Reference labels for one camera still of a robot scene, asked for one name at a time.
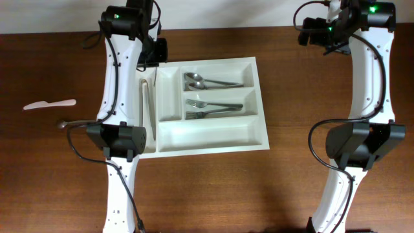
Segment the long steel tongs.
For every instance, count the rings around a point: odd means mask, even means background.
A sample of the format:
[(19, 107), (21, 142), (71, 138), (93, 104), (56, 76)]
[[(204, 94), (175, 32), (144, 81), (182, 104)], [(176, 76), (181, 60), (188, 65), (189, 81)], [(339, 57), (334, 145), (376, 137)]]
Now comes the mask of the long steel tongs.
[(149, 83), (146, 79), (140, 79), (139, 83), (139, 126), (144, 126), (144, 106), (147, 107), (147, 115), (151, 126), (153, 140), (156, 141), (156, 122), (155, 122), (155, 107), (152, 101), (152, 94), (150, 92)]

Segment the large steel spoon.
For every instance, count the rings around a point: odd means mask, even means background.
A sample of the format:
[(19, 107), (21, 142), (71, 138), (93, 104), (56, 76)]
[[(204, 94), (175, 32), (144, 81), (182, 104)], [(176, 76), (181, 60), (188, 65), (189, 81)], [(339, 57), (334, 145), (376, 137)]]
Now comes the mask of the large steel spoon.
[(201, 85), (199, 83), (187, 83), (186, 90), (187, 91), (203, 91), (203, 90), (216, 90), (216, 89), (231, 89), (231, 88), (239, 88), (244, 87), (243, 84), (232, 84), (232, 85), (222, 85), (222, 86), (207, 86)]
[(194, 82), (211, 82), (221, 85), (239, 85), (239, 83), (233, 83), (233, 82), (223, 82), (223, 81), (216, 81), (216, 80), (209, 80), (203, 78), (200, 74), (197, 74), (195, 72), (185, 72), (183, 74), (184, 78), (186, 80), (194, 81)]

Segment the small steel teaspoon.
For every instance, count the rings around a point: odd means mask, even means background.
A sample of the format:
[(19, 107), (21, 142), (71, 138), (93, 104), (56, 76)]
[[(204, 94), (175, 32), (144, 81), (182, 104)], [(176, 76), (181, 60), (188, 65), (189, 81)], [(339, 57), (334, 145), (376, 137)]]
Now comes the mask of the small steel teaspoon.
[(158, 75), (158, 67), (155, 67), (154, 78), (153, 78), (153, 87), (156, 87), (157, 75)]
[(60, 120), (57, 122), (56, 126), (58, 129), (64, 129), (69, 126), (87, 126), (89, 124), (96, 123), (95, 120), (74, 120), (74, 121), (64, 121)]

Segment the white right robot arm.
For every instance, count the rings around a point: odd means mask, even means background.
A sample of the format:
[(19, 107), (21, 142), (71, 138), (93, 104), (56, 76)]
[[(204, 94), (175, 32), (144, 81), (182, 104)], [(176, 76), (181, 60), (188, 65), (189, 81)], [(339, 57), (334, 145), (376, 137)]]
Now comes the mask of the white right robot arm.
[(389, 61), (396, 29), (396, 7), (391, 2), (322, 1), (325, 18), (310, 18), (295, 29), (298, 43), (325, 47), (327, 53), (349, 54), (353, 62), (353, 96), (346, 119), (322, 120), (312, 129), (334, 123), (325, 150), (329, 169), (322, 199), (309, 218), (306, 232), (345, 232), (351, 203), (362, 179), (406, 136), (395, 122), (389, 86)]

